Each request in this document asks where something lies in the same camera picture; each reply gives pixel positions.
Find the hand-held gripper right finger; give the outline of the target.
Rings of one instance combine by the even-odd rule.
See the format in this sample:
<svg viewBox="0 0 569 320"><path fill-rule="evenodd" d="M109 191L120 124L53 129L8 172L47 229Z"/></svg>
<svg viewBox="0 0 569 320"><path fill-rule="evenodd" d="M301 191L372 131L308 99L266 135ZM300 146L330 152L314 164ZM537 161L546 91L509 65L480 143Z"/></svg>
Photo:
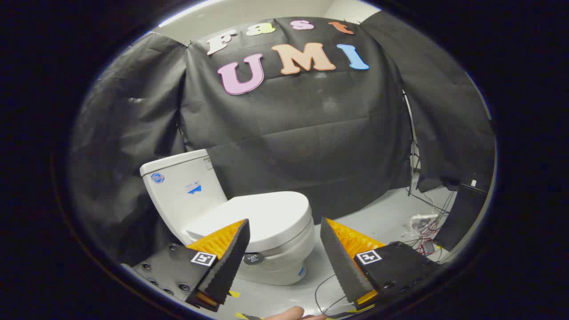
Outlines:
<svg viewBox="0 0 569 320"><path fill-rule="evenodd" d="M396 241L383 244L323 217L320 239L344 296L357 310L421 289L441 265Z"/></svg>

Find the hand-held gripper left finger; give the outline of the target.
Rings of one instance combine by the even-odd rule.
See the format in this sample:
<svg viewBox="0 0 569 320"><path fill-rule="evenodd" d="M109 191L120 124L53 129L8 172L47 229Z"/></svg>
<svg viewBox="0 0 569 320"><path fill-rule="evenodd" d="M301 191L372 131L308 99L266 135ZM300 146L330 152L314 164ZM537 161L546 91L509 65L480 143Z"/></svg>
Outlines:
<svg viewBox="0 0 569 320"><path fill-rule="evenodd" d="M250 241L248 219L183 246L171 243L134 266L120 267L136 284L180 308L217 312L225 304Z"/></svg>

